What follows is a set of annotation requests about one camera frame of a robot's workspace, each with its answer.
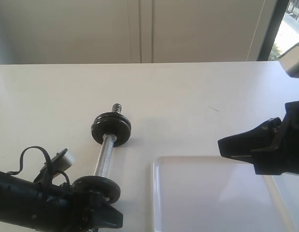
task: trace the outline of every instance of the white table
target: white table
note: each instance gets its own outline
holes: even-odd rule
[[[0,66],[0,171],[18,170],[19,155],[40,145],[68,148],[71,181],[93,174],[100,145],[95,117],[123,105],[132,136],[115,148],[108,177],[122,190],[117,231],[149,232],[153,161],[161,156],[219,156],[217,140],[285,115],[299,100],[299,79],[278,62]],[[33,180],[43,165],[36,150],[20,177]],[[61,177],[55,183],[63,182]],[[0,222],[0,231],[28,229]]]

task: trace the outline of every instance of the white tray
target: white tray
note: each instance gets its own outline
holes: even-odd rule
[[[215,157],[162,157],[153,166],[156,232],[294,232],[271,176]]]

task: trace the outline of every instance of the dumbbell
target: dumbbell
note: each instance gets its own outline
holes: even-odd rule
[[[77,179],[73,185],[103,194],[111,204],[118,201],[120,187],[106,178],[114,146],[120,146],[128,141],[131,135],[131,123],[121,114],[122,106],[113,105],[112,111],[99,115],[91,126],[91,134],[96,142],[102,144],[93,176]]]

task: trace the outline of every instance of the dumbbell handle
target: dumbbell handle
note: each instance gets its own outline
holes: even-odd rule
[[[103,136],[103,143],[98,156],[97,165],[95,168],[94,175],[106,177],[107,170],[110,166],[112,150],[114,143],[116,142],[116,136],[113,134],[105,134]]]

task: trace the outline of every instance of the white wall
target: white wall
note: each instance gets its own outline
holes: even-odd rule
[[[0,63],[256,60],[276,0],[0,0]]]

